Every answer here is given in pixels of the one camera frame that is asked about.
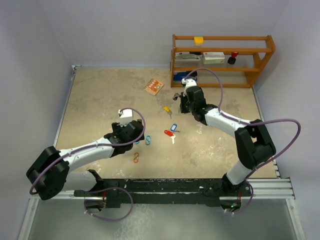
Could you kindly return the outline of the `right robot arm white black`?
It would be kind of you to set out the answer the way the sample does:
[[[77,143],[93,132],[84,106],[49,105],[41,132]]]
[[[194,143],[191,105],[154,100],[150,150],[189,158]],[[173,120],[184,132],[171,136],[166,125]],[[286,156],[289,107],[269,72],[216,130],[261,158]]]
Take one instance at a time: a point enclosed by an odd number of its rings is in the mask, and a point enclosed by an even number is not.
[[[206,102],[204,92],[199,86],[190,86],[179,96],[180,112],[191,113],[203,125],[215,127],[235,139],[238,161],[222,177],[222,190],[228,196],[235,195],[246,177],[260,164],[276,154],[276,147],[265,125],[241,120],[219,110],[216,105]]]

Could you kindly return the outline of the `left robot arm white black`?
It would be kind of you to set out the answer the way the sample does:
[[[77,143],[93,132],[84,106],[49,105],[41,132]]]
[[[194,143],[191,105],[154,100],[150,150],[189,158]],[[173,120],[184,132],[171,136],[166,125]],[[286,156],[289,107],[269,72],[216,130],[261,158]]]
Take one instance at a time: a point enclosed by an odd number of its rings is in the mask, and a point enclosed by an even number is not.
[[[134,142],[144,139],[146,124],[142,119],[125,126],[112,123],[112,132],[100,139],[70,149],[46,147],[26,172],[31,183],[29,193],[49,200],[67,189],[72,172],[97,160],[122,155],[133,148]]]

